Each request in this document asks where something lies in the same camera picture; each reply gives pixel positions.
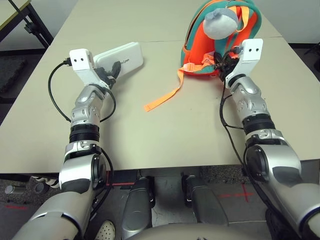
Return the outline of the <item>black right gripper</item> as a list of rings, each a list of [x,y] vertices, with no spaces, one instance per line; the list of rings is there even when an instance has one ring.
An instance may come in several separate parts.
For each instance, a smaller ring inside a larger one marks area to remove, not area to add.
[[[225,53],[224,56],[221,56],[219,52],[215,52],[214,62],[215,65],[220,66],[219,69],[221,73],[229,74],[234,70],[235,66],[238,64],[239,57],[237,55],[231,57],[229,53]]]

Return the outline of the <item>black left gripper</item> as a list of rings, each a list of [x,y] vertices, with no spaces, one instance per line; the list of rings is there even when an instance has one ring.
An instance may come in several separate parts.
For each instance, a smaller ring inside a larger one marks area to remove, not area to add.
[[[109,87],[112,87],[116,83],[116,79],[121,72],[122,64],[120,61],[116,61],[112,66],[112,75],[110,72],[105,71],[103,67],[96,68],[96,74],[98,77],[106,83]]]

